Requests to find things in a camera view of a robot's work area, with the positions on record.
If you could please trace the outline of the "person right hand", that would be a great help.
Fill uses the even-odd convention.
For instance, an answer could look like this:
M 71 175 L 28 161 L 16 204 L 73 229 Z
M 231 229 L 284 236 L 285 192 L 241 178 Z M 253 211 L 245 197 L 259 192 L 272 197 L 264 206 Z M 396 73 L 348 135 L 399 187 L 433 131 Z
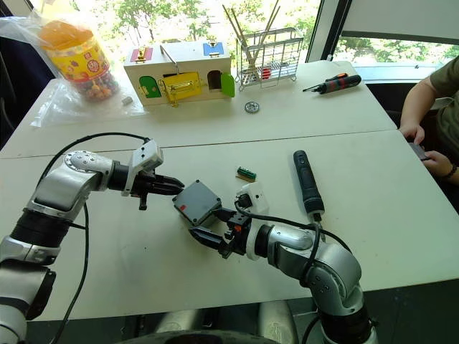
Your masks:
M 410 139 L 416 145 L 421 144 L 425 138 L 425 130 L 417 123 L 401 124 L 399 131 L 407 140 Z

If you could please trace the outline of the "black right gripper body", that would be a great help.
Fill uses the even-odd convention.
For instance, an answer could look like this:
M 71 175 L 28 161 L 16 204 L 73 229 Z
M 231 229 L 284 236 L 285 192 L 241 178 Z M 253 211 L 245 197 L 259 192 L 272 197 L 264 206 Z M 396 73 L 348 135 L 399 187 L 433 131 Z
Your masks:
M 223 222 L 228 227 L 224 233 L 224 240 L 228 243 L 229 249 L 226 252 L 218 251 L 219 254 L 224 259 L 227 259 L 232 253 L 244 256 L 252 219 L 237 211 L 231 220 Z

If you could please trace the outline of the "person left hand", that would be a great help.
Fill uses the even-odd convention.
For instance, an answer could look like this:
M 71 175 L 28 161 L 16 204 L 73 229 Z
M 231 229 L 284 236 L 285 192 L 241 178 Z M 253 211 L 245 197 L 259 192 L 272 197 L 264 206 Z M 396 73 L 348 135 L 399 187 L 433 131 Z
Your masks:
M 427 151 L 425 156 L 427 160 L 423 164 L 432 175 L 444 177 L 451 172 L 453 165 L 448 157 L 434 150 Z

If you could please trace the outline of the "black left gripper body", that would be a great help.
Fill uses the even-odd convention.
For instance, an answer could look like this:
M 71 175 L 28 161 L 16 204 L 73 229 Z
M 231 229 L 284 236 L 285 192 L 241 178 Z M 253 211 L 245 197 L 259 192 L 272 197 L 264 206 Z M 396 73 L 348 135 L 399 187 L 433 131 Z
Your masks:
M 131 188 L 131 197 L 139 199 L 139 211 L 147 210 L 149 194 L 160 194 L 161 188 L 157 185 L 156 174 L 140 172 L 135 178 Z

